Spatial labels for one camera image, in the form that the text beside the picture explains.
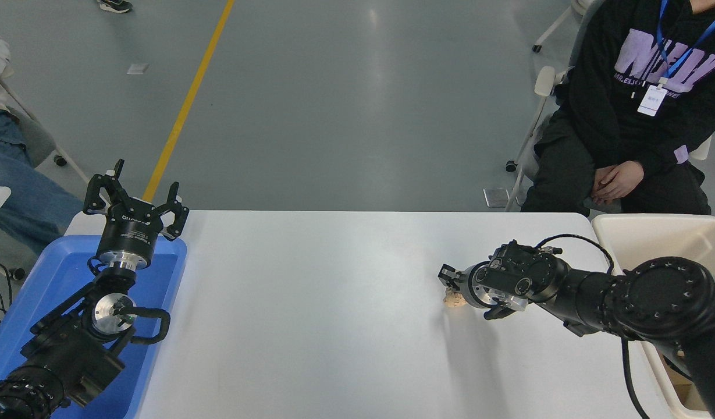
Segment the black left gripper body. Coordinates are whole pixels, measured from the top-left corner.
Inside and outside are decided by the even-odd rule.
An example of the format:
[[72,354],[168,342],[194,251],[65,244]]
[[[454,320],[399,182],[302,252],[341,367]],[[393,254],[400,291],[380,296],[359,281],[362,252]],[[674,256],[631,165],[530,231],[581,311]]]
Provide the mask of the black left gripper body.
[[155,205],[131,198],[108,207],[106,224],[97,249],[104,263],[131,254],[136,264],[150,264],[163,223]]

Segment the person's right hand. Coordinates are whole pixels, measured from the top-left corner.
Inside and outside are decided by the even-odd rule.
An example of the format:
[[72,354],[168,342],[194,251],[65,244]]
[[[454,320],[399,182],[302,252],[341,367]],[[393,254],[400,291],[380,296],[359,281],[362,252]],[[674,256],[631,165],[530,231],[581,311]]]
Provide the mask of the person's right hand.
[[602,167],[599,169],[595,170],[593,182],[592,182],[592,189],[591,189],[591,194],[596,194],[599,189],[602,189],[604,184],[607,184],[609,181],[605,180],[607,175],[612,172],[613,169],[616,168],[616,165],[608,165],[607,167]]

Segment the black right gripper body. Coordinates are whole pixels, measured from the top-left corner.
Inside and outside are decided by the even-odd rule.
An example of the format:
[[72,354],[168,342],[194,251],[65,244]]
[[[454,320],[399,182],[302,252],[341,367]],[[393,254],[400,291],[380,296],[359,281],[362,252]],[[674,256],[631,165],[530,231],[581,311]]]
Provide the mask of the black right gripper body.
[[457,281],[459,292],[471,307],[488,308],[488,290],[480,282],[488,262],[480,262],[461,271]]

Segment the person's left hand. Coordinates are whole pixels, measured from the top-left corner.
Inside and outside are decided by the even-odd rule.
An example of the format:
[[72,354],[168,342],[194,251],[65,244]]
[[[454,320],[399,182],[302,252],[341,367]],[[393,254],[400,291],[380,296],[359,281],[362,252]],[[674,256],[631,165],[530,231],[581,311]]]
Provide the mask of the person's left hand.
[[609,204],[625,198],[643,181],[644,175],[644,169],[637,161],[628,160],[616,165],[616,168],[605,178],[608,183],[604,184],[596,194],[591,194],[591,199],[597,204]]

